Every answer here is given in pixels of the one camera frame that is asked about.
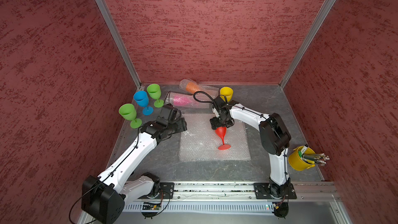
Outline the red glass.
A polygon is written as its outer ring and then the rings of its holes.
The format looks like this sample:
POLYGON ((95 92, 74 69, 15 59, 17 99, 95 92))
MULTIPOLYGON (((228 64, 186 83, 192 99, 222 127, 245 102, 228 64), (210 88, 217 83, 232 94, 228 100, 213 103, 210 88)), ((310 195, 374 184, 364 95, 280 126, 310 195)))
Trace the red glass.
POLYGON ((218 127, 215 130, 215 133, 221 138, 222 145, 218 147, 219 150, 228 150, 231 148, 231 145, 226 144, 224 139, 227 133, 227 128, 226 127, 218 127))

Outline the yellow glass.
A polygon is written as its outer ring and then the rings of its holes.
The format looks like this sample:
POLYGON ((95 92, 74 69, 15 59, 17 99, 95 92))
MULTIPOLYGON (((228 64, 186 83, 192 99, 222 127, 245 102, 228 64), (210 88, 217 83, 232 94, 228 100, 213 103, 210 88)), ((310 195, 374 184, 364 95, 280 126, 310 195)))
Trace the yellow glass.
POLYGON ((225 101, 225 102, 230 102, 233 96, 233 89, 230 87, 223 87, 220 89, 220 97, 225 101))

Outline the pink glass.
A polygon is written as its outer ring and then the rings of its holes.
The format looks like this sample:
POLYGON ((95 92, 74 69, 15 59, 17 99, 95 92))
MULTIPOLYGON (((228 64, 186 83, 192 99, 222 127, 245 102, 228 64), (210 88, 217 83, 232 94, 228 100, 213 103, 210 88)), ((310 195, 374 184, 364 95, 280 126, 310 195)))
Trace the pink glass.
POLYGON ((201 103, 194 99, 192 95, 170 92, 165 97, 165 102, 170 103, 175 107, 207 109, 210 108, 210 103, 201 103))

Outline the dark green glass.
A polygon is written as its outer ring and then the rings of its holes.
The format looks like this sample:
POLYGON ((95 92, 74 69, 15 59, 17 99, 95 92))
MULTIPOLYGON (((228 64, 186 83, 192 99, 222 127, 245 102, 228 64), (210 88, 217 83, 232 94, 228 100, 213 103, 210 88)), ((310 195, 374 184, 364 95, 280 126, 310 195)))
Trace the dark green glass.
POLYGON ((161 99, 161 88, 158 84, 151 84, 147 87, 147 92, 149 96, 155 100, 154 106, 156 108, 161 108, 164 105, 164 101, 161 99))

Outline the blue glass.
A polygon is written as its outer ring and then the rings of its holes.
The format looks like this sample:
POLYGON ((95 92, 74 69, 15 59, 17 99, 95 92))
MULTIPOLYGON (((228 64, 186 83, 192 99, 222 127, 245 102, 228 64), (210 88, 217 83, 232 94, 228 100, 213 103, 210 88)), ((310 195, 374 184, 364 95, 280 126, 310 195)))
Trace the blue glass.
POLYGON ((143 114, 149 116, 153 113, 153 108, 149 106, 149 97, 147 92, 138 91, 133 96, 134 101, 143 108, 143 114))

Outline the light green wine glass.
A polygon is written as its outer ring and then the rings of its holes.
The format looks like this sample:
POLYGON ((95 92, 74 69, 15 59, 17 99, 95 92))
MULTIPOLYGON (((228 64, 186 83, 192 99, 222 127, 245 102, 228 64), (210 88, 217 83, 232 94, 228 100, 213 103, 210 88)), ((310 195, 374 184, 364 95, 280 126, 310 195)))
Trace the light green wine glass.
POLYGON ((137 118, 137 111, 135 106, 131 103, 124 104, 119 108, 119 114, 125 119, 130 121, 130 127, 138 129, 142 125, 142 120, 137 118))

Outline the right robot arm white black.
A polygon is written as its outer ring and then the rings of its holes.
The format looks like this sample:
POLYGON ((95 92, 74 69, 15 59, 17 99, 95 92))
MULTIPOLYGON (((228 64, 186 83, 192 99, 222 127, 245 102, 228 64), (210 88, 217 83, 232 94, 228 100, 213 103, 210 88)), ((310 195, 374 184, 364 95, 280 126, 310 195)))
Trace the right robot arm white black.
POLYGON ((269 193, 274 199, 283 198, 291 185, 287 169, 287 154, 291 135, 277 113, 265 114, 249 109, 237 101, 228 101, 224 95, 211 97, 204 91, 195 92, 195 101, 209 103, 215 117, 210 119, 213 130, 227 129, 235 120, 255 128, 260 135, 261 145, 269 155, 271 172, 269 176, 269 193))

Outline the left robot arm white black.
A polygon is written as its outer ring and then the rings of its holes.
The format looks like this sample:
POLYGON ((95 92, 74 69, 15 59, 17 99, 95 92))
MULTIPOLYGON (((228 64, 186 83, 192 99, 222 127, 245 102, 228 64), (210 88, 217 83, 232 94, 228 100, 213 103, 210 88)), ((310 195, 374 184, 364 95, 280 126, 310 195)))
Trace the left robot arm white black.
POLYGON ((142 196, 156 196, 160 180, 151 173, 128 182, 135 169, 157 145, 172 135, 187 130, 187 123, 179 109, 172 104, 161 108, 154 121, 138 128, 131 146, 98 177, 89 176, 82 186, 82 196, 77 200, 81 209, 102 224, 113 224, 125 205, 142 196))

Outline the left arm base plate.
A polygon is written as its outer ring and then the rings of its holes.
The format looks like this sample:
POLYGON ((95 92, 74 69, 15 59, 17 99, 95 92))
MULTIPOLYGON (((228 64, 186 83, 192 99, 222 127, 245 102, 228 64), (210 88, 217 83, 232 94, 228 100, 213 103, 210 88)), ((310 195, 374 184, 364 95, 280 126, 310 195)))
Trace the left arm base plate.
POLYGON ((172 199, 174 195, 175 183, 160 182, 156 187, 155 199, 172 199))

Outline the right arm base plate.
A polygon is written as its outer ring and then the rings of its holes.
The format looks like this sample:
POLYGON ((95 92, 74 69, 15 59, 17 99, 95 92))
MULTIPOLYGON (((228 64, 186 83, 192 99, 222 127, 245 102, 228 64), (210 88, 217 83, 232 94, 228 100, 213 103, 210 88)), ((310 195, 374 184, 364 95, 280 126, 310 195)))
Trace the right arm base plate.
POLYGON ((254 183, 253 186, 256 199, 258 200, 266 199, 281 201, 283 199, 297 199, 295 189, 290 182, 287 182, 282 186, 279 186, 276 183, 254 183))

